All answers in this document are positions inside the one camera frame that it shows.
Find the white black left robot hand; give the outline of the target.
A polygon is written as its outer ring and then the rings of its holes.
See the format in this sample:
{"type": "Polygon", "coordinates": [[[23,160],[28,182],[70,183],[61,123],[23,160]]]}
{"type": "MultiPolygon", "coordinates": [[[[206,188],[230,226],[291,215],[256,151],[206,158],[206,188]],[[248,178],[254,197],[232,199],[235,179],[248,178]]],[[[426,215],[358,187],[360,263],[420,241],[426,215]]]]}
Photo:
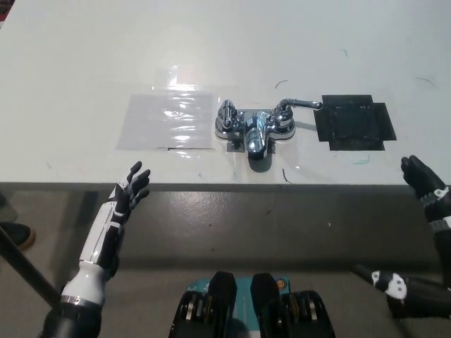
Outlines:
{"type": "Polygon", "coordinates": [[[142,162],[134,164],[119,180],[100,206],[85,240],[80,260],[99,266],[111,279],[118,269],[119,251],[133,209],[149,195],[150,170],[141,171],[142,162]]]}

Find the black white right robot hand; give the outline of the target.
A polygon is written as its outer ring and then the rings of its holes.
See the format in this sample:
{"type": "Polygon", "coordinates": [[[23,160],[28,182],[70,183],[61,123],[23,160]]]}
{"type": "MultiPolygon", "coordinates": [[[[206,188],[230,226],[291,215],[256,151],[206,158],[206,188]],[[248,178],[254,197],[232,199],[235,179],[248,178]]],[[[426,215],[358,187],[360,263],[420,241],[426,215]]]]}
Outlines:
{"type": "Polygon", "coordinates": [[[436,173],[414,155],[401,160],[405,182],[414,190],[423,206],[433,233],[443,274],[443,282],[436,283],[398,273],[371,270],[357,265],[354,273],[383,292],[390,300],[404,304],[450,307],[450,188],[436,173]]]}

